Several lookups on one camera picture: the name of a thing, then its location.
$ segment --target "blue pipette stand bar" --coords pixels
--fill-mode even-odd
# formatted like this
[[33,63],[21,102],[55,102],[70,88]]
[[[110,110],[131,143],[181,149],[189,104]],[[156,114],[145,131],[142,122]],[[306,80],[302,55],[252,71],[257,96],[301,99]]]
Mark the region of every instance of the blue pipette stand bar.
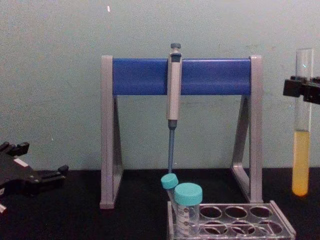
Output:
[[[165,58],[101,58],[101,209],[122,178],[117,96],[166,95]],[[181,95],[241,95],[231,169],[250,203],[262,203],[262,58],[183,59]],[[249,129],[249,176],[242,161]]]

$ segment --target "teal tube cap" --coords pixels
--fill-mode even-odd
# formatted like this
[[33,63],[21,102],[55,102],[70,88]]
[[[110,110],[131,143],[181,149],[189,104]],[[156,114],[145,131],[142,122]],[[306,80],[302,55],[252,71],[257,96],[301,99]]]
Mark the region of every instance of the teal tube cap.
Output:
[[162,187],[164,189],[173,189],[178,185],[179,181],[174,173],[168,173],[161,178]]
[[194,183],[181,183],[174,189],[174,200],[183,206],[194,206],[202,202],[202,188]]

